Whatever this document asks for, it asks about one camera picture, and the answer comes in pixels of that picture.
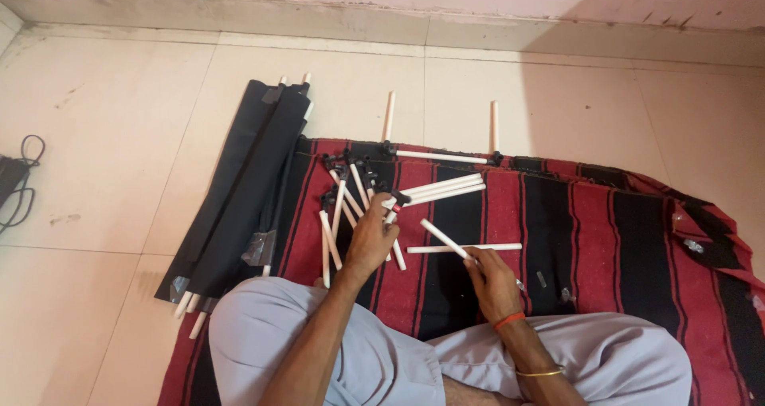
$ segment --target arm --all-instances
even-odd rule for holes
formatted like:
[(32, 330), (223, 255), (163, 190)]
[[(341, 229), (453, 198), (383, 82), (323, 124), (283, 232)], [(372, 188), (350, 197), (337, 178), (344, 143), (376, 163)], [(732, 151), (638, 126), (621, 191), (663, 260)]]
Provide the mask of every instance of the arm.
[[(465, 251), (480, 262), (476, 264), (473, 260), (465, 260), (464, 264), (473, 281), (481, 312), (489, 323), (494, 325), (506, 316), (522, 312), (516, 275), (496, 251), (475, 247), (466, 248)], [(536, 331), (525, 320), (506, 323), (500, 327), (499, 335), (517, 372), (546, 373), (558, 370), (558, 365), (550, 357)], [(560, 373), (533, 377), (519, 375), (518, 382), (526, 386), (531, 400), (539, 406), (587, 404)]]
[(319, 405), (324, 402), (337, 351), (348, 325), (356, 295), (385, 261), (398, 236), (398, 226), (383, 226), (382, 203), (377, 194), (353, 231), (346, 262), (316, 312), (276, 369), (259, 406)]

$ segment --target person's left hand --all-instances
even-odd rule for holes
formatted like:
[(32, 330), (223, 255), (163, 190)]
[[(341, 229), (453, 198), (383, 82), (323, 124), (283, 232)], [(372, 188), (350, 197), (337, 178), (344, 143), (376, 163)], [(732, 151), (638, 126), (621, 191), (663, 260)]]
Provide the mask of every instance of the person's left hand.
[(345, 271), (363, 284), (385, 261), (393, 241), (398, 237), (398, 225), (383, 225), (386, 212), (383, 202), (388, 199), (390, 194), (387, 192), (372, 197), (369, 210), (359, 219), (353, 230), (353, 239), (350, 241), (343, 269), (338, 275)]

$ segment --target gold bangle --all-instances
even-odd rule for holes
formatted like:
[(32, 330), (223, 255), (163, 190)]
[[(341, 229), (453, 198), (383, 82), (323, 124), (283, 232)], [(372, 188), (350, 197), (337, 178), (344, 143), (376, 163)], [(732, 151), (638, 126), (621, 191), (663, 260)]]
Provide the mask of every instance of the gold bangle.
[(563, 373), (563, 366), (560, 364), (556, 364), (558, 366), (558, 370), (554, 372), (547, 372), (547, 373), (521, 373), (516, 370), (516, 375), (519, 376), (552, 376), (552, 375), (558, 375), (560, 373)]

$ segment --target orange thread bracelet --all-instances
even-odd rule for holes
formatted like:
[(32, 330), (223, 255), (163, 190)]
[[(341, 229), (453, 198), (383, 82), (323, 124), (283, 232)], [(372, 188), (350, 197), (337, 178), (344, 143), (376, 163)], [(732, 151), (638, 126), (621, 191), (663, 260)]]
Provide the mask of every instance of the orange thread bracelet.
[(499, 323), (494, 324), (494, 331), (499, 331), (500, 327), (505, 325), (506, 323), (509, 323), (510, 321), (515, 320), (525, 320), (526, 315), (523, 312), (519, 313), (513, 313), (510, 316), (507, 316), (504, 320), (501, 320)]

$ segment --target person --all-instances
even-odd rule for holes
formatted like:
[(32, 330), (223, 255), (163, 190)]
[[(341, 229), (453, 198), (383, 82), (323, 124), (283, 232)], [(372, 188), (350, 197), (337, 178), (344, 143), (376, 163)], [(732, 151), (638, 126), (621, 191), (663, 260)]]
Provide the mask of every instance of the person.
[(224, 406), (684, 405), (691, 367), (663, 328), (619, 313), (525, 318), (493, 250), (465, 260), (487, 324), (420, 342), (355, 304), (398, 235), (378, 194), (329, 290), (266, 277), (224, 296), (210, 352)]

